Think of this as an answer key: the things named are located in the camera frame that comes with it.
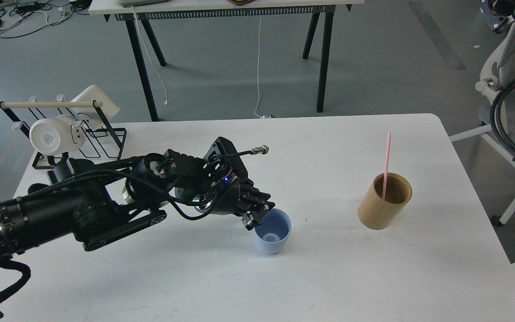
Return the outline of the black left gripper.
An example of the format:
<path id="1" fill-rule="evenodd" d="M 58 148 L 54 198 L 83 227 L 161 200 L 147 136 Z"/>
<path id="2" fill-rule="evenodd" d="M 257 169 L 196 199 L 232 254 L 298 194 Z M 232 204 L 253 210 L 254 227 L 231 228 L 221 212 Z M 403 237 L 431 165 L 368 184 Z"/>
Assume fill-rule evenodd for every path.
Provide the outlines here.
<path id="1" fill-rule="evenodd" d="M 211 188 L 210 201 L 195 206 L 197 212 L 216 215 L 241 216 L 248 231 L 262 224 L 263 218 L 276 204 L 269 201 L 270 194 L 253 185 L 241 183 L 238 177 L 219 179 Z"/>

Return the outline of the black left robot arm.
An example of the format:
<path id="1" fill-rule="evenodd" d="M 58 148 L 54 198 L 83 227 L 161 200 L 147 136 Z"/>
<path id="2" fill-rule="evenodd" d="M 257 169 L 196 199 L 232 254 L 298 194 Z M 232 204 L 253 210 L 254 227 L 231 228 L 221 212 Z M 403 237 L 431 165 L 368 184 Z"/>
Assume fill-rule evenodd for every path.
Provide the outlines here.
<path id="1" fill-rule="evenodd" d="M 49 185 L 0 202 L 0 304 L 31 277 L 13 255 L 70 233 L 94 251 L 162 222 L 167 204 L 187 220 L 233 214 L 247 230 L 256 228 L 274 202 L 254 186 L 241 157 L 268 151 L 260 145 L 239 152 L 217 137 L 202 158 L 168 149 L 100 164 L 61 160 L 47 173 Z"/>

